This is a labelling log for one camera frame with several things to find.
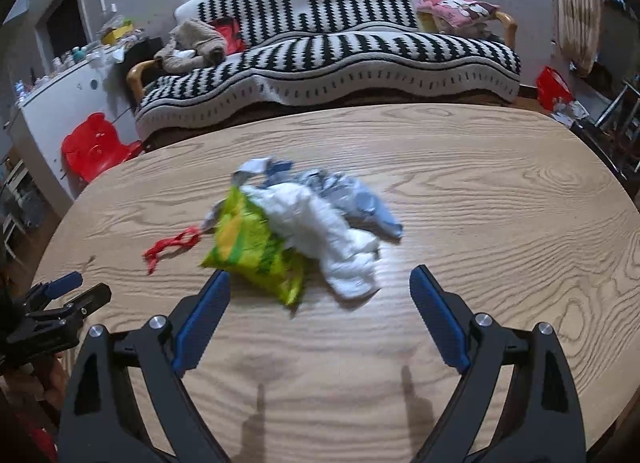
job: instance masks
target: yellow chip bag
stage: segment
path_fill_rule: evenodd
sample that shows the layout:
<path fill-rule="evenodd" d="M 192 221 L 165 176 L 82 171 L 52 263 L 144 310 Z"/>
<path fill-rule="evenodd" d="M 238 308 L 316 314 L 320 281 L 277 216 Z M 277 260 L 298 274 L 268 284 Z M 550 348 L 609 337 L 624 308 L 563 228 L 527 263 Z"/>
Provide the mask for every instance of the yellow chip bag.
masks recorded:
<path fill-rule="evenodd" d="M 240 273 L 286 306 L 302 292 L 306 257 L 285 249 L 284 239 L 269 228 L 262 209 L 232 186 L 215 228 L 215 246 L 202 266 Z"/>

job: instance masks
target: sofa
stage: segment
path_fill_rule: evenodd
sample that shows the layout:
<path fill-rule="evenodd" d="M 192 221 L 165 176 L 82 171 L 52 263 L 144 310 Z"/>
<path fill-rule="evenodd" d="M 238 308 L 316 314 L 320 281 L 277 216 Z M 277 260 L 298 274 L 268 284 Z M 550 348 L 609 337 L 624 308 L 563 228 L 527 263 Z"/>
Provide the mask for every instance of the sofa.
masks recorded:
<path fill-rule="evenodd" d="M 247 51 L 146 89 L 143 71 L 156 63 L 129 72 L 142 140 L 210 129 L 260 103 L 300 112 L 372 88 L 421 98 L 482 90 L 504 101 L 518 93 L 517 26 L 502 12 L 505 44 L 422 33 L 412 0 L 191 0 L 175 11 L 177 23 L 224 16 L 239 21 Z"/>

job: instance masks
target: red string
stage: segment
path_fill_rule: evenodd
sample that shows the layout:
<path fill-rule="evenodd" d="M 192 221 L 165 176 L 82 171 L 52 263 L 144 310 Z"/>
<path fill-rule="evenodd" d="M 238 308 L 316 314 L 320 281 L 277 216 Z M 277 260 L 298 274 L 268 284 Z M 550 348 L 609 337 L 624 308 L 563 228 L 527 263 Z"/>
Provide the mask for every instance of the red string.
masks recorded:
<path fill-rule="evenodd" d="M 188 227 L 184 232 L 179 233 L 175 237 L 168 237 L 166 239 L 160 239 L 156 241 L 156 244 L 149 248 L 142 257 L 145 258 L 147 273 L 151 275 L 156 269 L 158 264 L 158 253 L 162 252 L 168 247 L 180 247 L 184 249 L 190 249 L 200 240 L 202 231 L 195 226 Z"/>

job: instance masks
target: white plastic bag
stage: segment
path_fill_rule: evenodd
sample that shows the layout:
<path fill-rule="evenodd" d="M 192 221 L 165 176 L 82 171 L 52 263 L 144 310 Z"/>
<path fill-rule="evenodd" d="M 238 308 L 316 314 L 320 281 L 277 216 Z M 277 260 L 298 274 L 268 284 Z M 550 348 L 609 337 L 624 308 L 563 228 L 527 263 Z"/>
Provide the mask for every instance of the white plastic bag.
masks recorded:
<path fill-rule="evenodd" d="M 375 261 L 379 240 L 352 229 L 331 204 L 298 183 L 268 188 L 242 185 L 242 192 L 262 208 L 269 228 L 306 257 L 318 259 L 327 283 L 344 299 L 357 299 L 380 289 Z"/>

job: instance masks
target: white dresser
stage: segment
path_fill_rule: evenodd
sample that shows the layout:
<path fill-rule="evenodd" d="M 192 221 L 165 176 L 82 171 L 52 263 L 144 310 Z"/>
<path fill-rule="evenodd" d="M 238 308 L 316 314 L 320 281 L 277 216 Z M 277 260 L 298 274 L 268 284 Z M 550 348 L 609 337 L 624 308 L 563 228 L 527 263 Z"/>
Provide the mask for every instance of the white dresser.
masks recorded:
<path fill-rule="evenodd" d="M 7 131 L 25 166 L 60 217 L 82 183 L 63 161 L 60 145 L 91 113 L 104 113 L 124 144 L 138 140 L 118 71 L 106 61 L 82 61 L 41 86 L 18 106 Z"/>

